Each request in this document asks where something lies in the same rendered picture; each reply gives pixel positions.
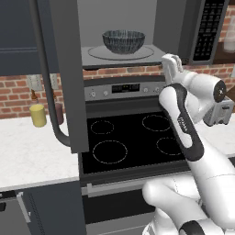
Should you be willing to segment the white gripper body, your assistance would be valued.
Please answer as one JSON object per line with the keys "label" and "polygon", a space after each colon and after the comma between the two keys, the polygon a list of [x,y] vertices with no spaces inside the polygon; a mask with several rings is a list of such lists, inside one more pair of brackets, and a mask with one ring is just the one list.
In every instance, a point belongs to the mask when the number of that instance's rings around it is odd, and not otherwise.
{"label": "white gripper body", "polygon": [[177,55],[170,53],[162,56],[162,68],[165,76],[165,81],[168,84],[173,82],[173,79],[184,71],[182,61]]}

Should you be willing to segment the dark grey microwave oven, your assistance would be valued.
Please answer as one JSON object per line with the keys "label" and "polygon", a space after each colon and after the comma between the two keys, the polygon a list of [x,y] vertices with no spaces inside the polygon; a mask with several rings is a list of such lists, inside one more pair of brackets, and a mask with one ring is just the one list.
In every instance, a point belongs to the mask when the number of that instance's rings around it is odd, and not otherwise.
{"label": "dark grey microwave oven", "polygon": [[[82,62],[85,69],[155,65],[171,53],[183,64],[214,61],[229,0],[78,0]],[[145,34],[148,58],[108,61],[88,50],[105,46],[102,34],[126,29]]]}

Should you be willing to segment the dark striped bowl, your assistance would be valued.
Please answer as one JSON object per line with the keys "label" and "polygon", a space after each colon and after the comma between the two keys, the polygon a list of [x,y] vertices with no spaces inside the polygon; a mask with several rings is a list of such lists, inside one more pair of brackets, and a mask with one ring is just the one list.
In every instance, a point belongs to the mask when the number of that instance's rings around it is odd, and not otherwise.
{"label": "dark striped bowl", "polygon": [[102,34],[105,46],[116,54],[133,54],[144,44],[145,34],[138,31],[116,29]]}

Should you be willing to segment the grey microwave turntable plate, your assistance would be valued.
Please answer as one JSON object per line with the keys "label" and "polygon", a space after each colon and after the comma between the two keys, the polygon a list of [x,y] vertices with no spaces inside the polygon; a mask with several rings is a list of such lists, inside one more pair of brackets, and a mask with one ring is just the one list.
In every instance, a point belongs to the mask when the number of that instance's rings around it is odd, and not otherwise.
{"label": "grey microwave turntable plate", "polygon": [[142,46],[139,50],[131,54],[117,54],[109,50],[106,46],[99,46],[88,50],[88,54],[94,58],[108,61],[131,61],[145,59],[154,54],[154,50]]}

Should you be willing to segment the dark grey microwave door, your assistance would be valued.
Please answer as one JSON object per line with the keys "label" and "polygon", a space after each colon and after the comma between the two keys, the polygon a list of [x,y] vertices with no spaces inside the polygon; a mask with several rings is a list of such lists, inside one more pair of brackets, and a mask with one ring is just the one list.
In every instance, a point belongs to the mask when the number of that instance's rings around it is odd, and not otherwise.
{"label": "dark grey microwave door", "polygon": [[49,0],[71,153],[89,151],[77,0]]}

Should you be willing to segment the black oven door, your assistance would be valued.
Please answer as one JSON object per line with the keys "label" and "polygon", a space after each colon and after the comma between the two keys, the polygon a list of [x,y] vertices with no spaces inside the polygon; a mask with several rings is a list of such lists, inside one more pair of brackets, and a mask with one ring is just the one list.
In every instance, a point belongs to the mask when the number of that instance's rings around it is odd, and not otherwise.
{"label": "black oven door", "polygon": [[[81,182],[81,189],[89,183]],[[142,188],[107,196],[82,193],[87,235],[141,235],[152,220],[155,207],[148,205]]]}

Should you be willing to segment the dark blue base cupboard door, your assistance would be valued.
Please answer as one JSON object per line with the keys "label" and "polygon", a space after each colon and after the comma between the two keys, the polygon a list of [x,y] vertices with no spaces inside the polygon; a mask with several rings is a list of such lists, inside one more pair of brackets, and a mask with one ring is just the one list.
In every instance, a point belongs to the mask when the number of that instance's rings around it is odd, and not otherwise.
{"label": "dark blue base cupboard door", "polygon": [[31,235],[86,235],[79,181],[23,191]]}

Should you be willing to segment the white stacked dishes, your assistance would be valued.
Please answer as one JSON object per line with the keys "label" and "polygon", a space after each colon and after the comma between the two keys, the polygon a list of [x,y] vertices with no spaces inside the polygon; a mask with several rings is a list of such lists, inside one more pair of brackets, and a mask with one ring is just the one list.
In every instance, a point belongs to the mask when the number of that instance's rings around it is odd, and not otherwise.
{"label": "white stacked dishes", "polygon": [[226,52],[235,52],[235,30],[230,29],[227,31],[223,49]]}

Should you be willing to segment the silver toaster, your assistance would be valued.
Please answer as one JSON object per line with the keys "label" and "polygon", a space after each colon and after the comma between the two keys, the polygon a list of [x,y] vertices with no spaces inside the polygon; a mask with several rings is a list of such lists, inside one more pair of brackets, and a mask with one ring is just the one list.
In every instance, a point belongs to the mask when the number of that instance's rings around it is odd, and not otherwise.
{"label": "silver toaster", "polygon": [[212,106],[205,114],[203,121],[209,127],[214,125],[228,125],[235,102],[227,96],[220,102]]}

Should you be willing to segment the silver stove with black hob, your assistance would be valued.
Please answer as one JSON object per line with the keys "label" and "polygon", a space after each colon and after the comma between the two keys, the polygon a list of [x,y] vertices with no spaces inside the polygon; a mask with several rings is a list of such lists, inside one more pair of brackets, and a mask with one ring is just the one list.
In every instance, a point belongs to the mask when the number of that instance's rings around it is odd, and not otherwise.
{"label": "silver stove with black hob", "polygon": [[84,82],[89,151],[79,156],[80,183],[99,185],[188,170],[155,87],[160,92],[165,87],[162,76]]}

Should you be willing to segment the dark red bottle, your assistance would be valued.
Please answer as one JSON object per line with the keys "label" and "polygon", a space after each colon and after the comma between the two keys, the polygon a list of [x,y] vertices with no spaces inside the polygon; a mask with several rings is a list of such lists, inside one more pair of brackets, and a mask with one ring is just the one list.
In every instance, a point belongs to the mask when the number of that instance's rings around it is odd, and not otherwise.
{"label": "dark red bottle", "polygon": [[62,111],[62,104],[57,101],[57,97],[54,94],[54,92],[53,92],[53,98],[54,98],[54,105],[55,105],[55,109],[56,109],[58,124],[61,125],[64,121],[63,111]]}

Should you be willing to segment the brown glass bottle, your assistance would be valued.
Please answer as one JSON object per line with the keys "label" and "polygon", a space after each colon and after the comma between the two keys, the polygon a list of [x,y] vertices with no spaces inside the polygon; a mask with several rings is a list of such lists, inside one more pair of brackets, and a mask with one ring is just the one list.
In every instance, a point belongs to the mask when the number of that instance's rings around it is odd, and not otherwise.
{"label": "brown glass bottle", "polygon": [[35,91],[31,89],[31,105],[36,105],[39,103],[38,97],[35,94]]}

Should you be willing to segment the yellow bottle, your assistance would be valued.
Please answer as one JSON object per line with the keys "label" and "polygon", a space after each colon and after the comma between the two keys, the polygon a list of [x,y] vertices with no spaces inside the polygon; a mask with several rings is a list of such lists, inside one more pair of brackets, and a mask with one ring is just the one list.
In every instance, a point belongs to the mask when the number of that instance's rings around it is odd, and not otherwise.
{"label": "yellow bottle", "polygon": [[29,108],[33,125],[37,128],[42,128],[47,124],[44,105],[36,104]]}

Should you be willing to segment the dark grey dishwasher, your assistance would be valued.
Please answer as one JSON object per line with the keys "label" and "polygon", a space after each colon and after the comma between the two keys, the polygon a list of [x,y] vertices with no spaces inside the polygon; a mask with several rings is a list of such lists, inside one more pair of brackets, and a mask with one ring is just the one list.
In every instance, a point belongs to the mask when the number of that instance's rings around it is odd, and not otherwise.
{"label": "dark grey dishwasher", "polygon": [[0,235],[31,235],[14,191],[0,193]]}

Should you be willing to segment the dark blue wall cupboard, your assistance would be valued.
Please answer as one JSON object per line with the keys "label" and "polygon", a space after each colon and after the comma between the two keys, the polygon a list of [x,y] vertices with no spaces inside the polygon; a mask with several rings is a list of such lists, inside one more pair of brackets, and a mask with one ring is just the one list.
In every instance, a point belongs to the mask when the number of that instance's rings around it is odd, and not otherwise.
{"label": "dark blue wall cupboard", "polygon": [[0,60],[4,66],[39,66],[28,0],[0,0]]}

